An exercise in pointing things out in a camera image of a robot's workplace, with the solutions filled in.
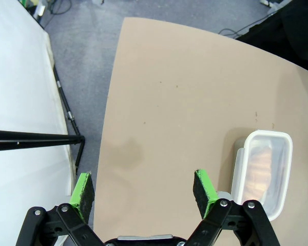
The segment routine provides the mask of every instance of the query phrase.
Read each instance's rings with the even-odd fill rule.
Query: transparent plastic container
[[[283,132],[258,130],[236,141],[232,198],[261,202],[270,221],[282,212],[292,161],[292,140]]]

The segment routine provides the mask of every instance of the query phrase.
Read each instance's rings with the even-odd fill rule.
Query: concrete floor
[[[62,0],[60,12],[68,5]],[[214,33],[239,30],[267,15],[259,0],[72,0],[47,25],[56,67],[69,105],[86,137],[80,172],[97,179],[99,149],[114,56],[124,17],[145,17]],[[46,25],[49,12],[42,19]],[[93,211],[89,225],[93,225]],[[64,245],[73,245],[67,240]]]

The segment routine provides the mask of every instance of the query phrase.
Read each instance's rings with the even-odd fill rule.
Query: white fabric backdrop
[[[48,34],[17,0],[0,1],[0,130],[67,134]],[[27,210],[68,202],[69,146],[0,151],[0,245],[15,245]]]

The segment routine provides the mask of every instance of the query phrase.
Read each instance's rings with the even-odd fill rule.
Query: cable
[[[259,22],[259,21],[261,21],[261,20],[263,20],[263,19],[266,19],[266,18],[270,17],[271,15],[275,14],[277,11],[278,11],[278,10],[276,10],[276,11],[274,11],[274,12],[272,12],[272,13],[266,15],[265,17],[263,17],[263,18],[261,18],[261,19],[256,20],[255,22],[252,22],[251,24],[246,25],[245,27],[241,28],[241,29],[238,30],[238,31],[234,31],[233,29],[230,29],[230,28],[224,28],[224,29],[220,30],[220,32],[219,32],[218,34],[221,34],[224,30],[227,30],[227,31],[231,31],[232,33],[226,34],[226,35],[224,35],[224,36],[232,36],[232,35],[242,36],[242,34],[239,34],[240,31],[244,30],[245,28],[247,28],[247,27],[249,27],[249,26],[252,26],[253,24],[255,24],[255,23],[257,23],[257,22]]]
[[[52,17],[50,18],[50,20],[46,23],[46,25],[43,26],[43,29],[45,29],[47,27],[47,25],[49,25],[49,23],[52,21],[52,19],[56,16],[56,15],[60,15],[60,14],[65,14],[66,12],[68,12],[71,8],[72,8],[72,0],[68,0],[69,1],[69,6],[66,10],[64,10],[63,12],[58,12],[62,6],[64,0],[61,0],[56,12],[54,12],[54,7],[55,4],[57,2],[57,0],[53,0],[52,2],[48,2],[48,10],[50,11],[50,14],[52,15]]]

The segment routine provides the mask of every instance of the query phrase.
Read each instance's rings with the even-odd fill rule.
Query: table
[[[234,142],[256,129],[288,133],[293,161],[281,245],[308,245],[308,71],[207,31],[126,18],[103,129],[94,231],[188,238],[201,220],[194,170],[230,191]],[[238,245],[223,231],[216,245]]]

